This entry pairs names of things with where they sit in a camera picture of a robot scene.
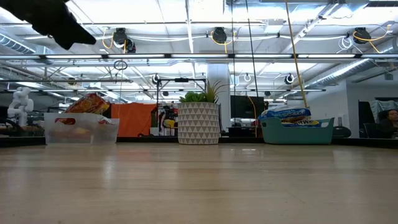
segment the teal plastic basket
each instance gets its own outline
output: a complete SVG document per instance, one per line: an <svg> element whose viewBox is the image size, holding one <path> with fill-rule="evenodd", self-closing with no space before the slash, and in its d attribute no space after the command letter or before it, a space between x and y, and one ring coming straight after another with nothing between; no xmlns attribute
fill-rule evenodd
<svg viewBox="0 0 398 224"><path fill-rule="evenodd" d="M319 120L328 123L319 128L284 127L279 118L267 118L261 121L262 136L269 144L330 144L335 119Z"/></svg>

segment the computer monitor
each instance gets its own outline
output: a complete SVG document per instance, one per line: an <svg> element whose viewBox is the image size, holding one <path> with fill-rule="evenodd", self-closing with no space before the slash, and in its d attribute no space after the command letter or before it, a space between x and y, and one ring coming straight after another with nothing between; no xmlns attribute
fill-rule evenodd
<svg viewBox="0 0 398 224"><path fill-rule="evenodd" d="M231 118L258 118L264 111L264 98L250 96L231 96Z"/></svg>

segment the white geometric planter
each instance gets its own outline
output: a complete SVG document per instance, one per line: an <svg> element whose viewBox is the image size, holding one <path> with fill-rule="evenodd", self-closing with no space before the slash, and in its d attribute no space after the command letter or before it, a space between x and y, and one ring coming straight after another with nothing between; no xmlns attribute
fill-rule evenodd
<svg viewBox="0 0 398 224"><path fill-rule="evenodd" d="M219 137L217 104L178 104L178 141L180 144L218 144Z"/></svg>

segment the yellow pole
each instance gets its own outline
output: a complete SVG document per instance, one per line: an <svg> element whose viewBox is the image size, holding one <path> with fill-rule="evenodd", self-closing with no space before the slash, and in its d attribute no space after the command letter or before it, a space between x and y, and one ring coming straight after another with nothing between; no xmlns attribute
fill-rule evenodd
<svg viewBox="0 0 398 224"><path fill-rule="evenodd" d="M285 0L285 5L286 5L286 12L287 12L287 21L289 22L290 39L292 41L292 47L293 47L294 63L296 64L297 78L298 78L298 82L300 83L301 95L303 96L303 100L304 100L304 107L308 108L307 99L305 99L303 83L301 82L301 76L300 76L300 72L299 72L299 65L297 64L296 48L294 46L292 24L290 23L289 8L287 6L287 0Z"/></svg>

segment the yellow cable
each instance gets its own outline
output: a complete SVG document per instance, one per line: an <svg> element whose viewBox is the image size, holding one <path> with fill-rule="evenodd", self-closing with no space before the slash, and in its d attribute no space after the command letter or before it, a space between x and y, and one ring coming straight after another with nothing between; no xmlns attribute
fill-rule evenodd
<svg viewBox="0 0 398 224"><path fill-rule="evenodd" d="M104 47L107 48L107 49L111 49L112 46L113 46L113 34L114 34L114 32L112 33L111 46L110 46L110 47L108 47L108 46L105 44L105 39L102 39L102 44L103 44Z"/></svg>
<svg viewBox="0 0 398 224"><path fill-rule="evenodd" d="M127 45L127 40L124 40L124 49L123 49L123 53L126 53L126 45Z"/></svg>
<svg viewBox="0 0 398 224"><path fill-rule="evenodd" d="M285 5L286 5L287 21L289 22L290 40L292 41L294 64L296 65L296 72L297 72L298 82L300 84L301 96L303 97L303 100L304 100L304 107L308 108L307 99L305 98L303 83L301 82L301 77L300 77L300 72L299 72L299 65L297 64L296 48L295 48L295 45L294 45L292 24L290 23L289 7L287 6L287 0L285 0Z"/></svg>
<svg viewBox="0 0 398 224"><path fill-rule="evenodd" d="M253 104L253 108L254 108L254 119L256 120L254 124L256 124L256 137L257 137L257 113L256 113L256 106L254 106L253 101L251 100L250 96L248 96L251 104Z"/></svg>
<svg viewBox="0 0 398 224"><path fill-rule="evenodd" d="M371 41L369 41L369 43L372 45L372 47L379 53L381 54L381 52L373 45L373 43Z"/></svg>
<svg viewBox="0 0 398 224"><path fill-rule="evenodd" d="M355 36L355 34L357 33L356 31L354 32L353 36L354 36L355 38L357 38L358 40L363 40L363 41L375 41L375 40L380 40L380 39L385 38L385 36L388 34L388 30L389 30L389 29L390 29L390 26L387 26L387 32L386 32L382 37L378 37L378 38L376 38L376 39L363 39L363 38L357 37L357 36Z"/></svg>
<svg viewBox="0 0 398 224"><path fill-rule="evenodd" d="M231 40L230 42L228 42L228 43L223 43L223 44L219 44L219 43L217 43L217 42L214 40L214 38L213 38L213 33L214 33L214 31L211 31L211 33L210 33L210 37L211 37L211 39L213 40L213 42L214 42L215 44L218 44L218 45L224 45L224 48L225 48L225 53L227 54L227 53L228 53L228 51L227 51L227 49L226 49L226 46L227 46L228 44L232 43L232 41L234 41L234 38L235 38L235 32L234 32L234 35L233 35L233 37L232 37L232 40Z"/></svg>

